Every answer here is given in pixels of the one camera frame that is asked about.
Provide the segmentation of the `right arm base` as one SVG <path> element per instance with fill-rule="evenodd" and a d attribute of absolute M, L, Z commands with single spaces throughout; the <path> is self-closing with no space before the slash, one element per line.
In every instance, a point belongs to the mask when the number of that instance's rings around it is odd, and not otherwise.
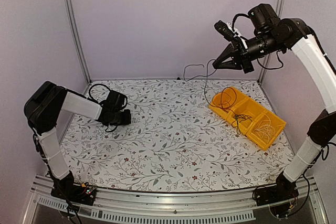
<path fill-rule="evenodd" d="M 252 199 L 257 206 L 275 204 L 270 207 L 271 214 L 277 218 L 287 218 L 294 209 L 298 196 L 296 183 L 280 175 L 275 185 L 257 187 Z"/>

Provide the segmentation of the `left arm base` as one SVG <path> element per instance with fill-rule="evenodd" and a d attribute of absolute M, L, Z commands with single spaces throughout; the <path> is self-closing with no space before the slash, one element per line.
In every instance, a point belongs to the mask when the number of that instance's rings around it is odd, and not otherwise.
<path fill-rule="evenodd" d="M 72 177 L 55 179 L 51 190 L 53 197 L 88 206 L 93 205 L 96 193 L 96 185 L 90 185 L 88 182 L 76 184 Z"/>

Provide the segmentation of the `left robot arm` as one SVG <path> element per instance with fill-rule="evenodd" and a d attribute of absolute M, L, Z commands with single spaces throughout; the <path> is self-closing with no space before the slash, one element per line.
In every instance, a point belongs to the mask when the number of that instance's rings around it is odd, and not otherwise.
<path fill-rule="evenodd" d="M 24 115 L 33 132 L 36 151 L 46 164 L 54 186 L 67 200 L 77 197 L 78 188 L 60 149 L 61 134 L 75 115 L 105 127 L 129 125 L 131 112 L 127 104 L 126 95 L 111 89 L 104 100 L 97 101 L 50 81 L 45 81 L 25 103 Z"/>

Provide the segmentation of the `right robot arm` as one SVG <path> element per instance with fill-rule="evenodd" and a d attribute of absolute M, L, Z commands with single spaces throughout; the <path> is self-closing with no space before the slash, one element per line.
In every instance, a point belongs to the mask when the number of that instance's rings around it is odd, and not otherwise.
<path fill-rule="evenodd" d="M 261 3 L 246 14 L 238 13 L 231 23 L 220 20 L 214 28 L 229 42 L 214 61 L 215 69 L 250 73 L 254 60 L 289 51 L 321 100 L 322 112 L 310 124 L 305 140 L 271 190 L 271 196 L 282 201 L 335 138 L 335 68 L 309 25 L 300 18 L 280 18 L 270 4 Z"/>

